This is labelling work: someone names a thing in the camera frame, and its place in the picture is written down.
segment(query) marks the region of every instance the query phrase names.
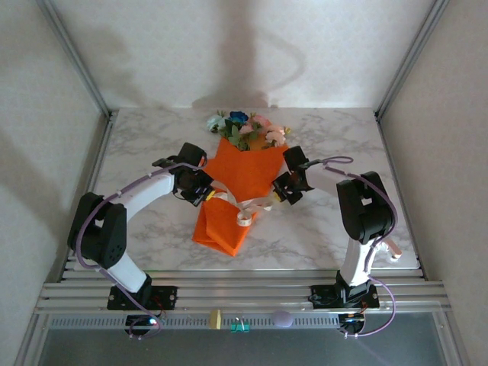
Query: white wall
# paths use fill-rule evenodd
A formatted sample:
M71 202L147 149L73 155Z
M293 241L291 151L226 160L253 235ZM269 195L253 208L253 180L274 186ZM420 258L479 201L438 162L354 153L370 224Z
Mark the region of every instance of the white wall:
M375 108L432 0L54 2L112 108Z
M488 364L488 2L451 0L384 121L428 275Z
M98 129L98 110L34 1L0 11L0 364L14 362Z

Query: flower bouquet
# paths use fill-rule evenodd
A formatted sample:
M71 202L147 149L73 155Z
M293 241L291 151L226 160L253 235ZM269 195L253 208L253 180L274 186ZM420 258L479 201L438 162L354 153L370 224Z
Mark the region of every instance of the flower bouquet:
M226 189L202 204L193 240L235 256L244 241L256 210L243 212L249 202L269 202L272 182L283 165L289 129L274 125L257 114L218 111L207 122L208 130L222 136L214 159L205 172ZM247 215L242 224L239 215Z

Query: pink flower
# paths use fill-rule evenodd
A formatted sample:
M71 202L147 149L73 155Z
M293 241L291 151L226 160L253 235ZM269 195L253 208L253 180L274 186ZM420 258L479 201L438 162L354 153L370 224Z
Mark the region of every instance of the pink flower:
M257 122L258 124L261 125L261 127L264 127L264 128L271 126L271 121L268 118L263 117L259 114L257 116L253 117L252 122Z
M284 135L284 128L277 124L272 124L271 126L266 127L266 132L279 132Z
M274 141L276 146L283 146L285 140L283 134L279 131L271 131L266 134L266 142L272 143Z
M241 129L239 130L239 133L240 133L241 135L244 135L244 134L246 134L246 133L251 133L252 131L254 131L254 130L252 129L252 127L251 127L251 126L249 126L248 124L245 124L245 125L244 125L244 126L242 126L242 127L241 127Z

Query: marble surface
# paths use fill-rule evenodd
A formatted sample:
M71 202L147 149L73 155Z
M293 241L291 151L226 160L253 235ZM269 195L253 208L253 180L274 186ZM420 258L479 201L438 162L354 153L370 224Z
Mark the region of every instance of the marble surface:
M373 112L367 108L265 108L244 110L291 127L289 146L300 145L310 159L348 155L358 174L374 170L399 211L393 239L403 250L398 262L378 252L374 268L418 268L416 254ZM185 141L213 157L219 136L206 130L215 110L176 108L121 109L114 124L96 191L111 194L153 170L151 163L178 153ZM195 269L334 269L345 257L348 235L337 197L311 191L293 207L276 204L260 215L236 257L191 241L200 208L168 195L150 204L129 222L127 250L145 270Z

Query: orange gift wrap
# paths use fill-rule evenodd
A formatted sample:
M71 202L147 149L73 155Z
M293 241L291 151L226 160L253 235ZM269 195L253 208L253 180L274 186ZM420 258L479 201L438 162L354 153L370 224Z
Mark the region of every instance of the orange gift wrap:
M223 183L237 202L266 197L283 164L287 146L261 149L260 145L257 141L251 150L240 151L228 140L220 139L217 154L209 159L204 171L214 181ZM239 209L229 202L211 198L202 204L192 239L236 256L250 229L237 224L238 213Z

